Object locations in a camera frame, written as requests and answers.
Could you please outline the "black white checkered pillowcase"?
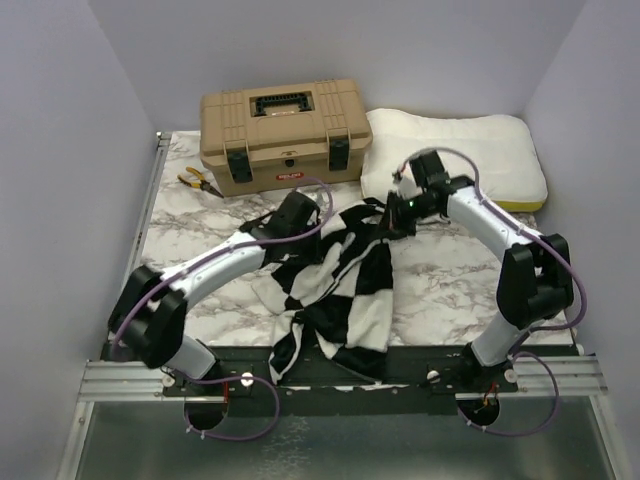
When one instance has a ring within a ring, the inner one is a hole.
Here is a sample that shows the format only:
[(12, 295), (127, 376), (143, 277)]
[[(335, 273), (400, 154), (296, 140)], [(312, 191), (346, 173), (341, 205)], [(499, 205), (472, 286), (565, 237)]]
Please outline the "black white checkered pillowcase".
[(386, 358), (394, 311), (391, 238), (379, 229), (384, 205), (365, 198), (321, 230), (319, 260), (288, 260), (254, 281), (274, 315), (270, 377), (278, 383), (299, 357), (306, 333), (326, 358), (368, 377)]

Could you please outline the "white pillow yellow edge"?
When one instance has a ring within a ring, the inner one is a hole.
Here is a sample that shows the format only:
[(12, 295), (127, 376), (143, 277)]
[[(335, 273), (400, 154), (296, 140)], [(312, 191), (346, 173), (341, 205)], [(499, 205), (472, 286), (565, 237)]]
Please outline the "white pillow yellow edge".
[(392, 175), (412, 154), (436, 147), (470, 157), (484, 194), (509, 212), (536, 212), (548, 190), (528, 126), (509, 115), (436, 119), (396, 109), (367, 113), (373, 141), (360, 179), (362, 195), (384, 201)]

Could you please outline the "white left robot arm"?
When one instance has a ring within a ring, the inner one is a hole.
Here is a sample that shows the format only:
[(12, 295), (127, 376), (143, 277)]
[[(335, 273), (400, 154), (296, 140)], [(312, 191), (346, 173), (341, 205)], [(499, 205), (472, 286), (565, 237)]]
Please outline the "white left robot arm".
[(314, 245), (319, 214), (314, 200), (292, 191), (275, 211), (191, 260), (164, 271), (137, 267), (108, 320), (112, 346), (124, 343), (150, 369), (179, 372), (199, 394), (214, 392), (221, 380), (217, 358), (185, 333), (186, 314), (232, 280)]

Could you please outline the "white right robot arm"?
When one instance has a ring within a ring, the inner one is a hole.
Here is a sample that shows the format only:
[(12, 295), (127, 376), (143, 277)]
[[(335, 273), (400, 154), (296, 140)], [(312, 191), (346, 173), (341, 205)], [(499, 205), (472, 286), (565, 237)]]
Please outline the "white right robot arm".
[(392, 178), (381, 222), (390, 236), (412, 235), (418, 221), (439, 215), (462, 225), (501, 263), (497, 312), (450, 375), (481, 391), (531, 333), (573, 304), (568, 242), (518, 223), (482, 193), (477, 173), (451, 176), (435, 149), (411, 155)]

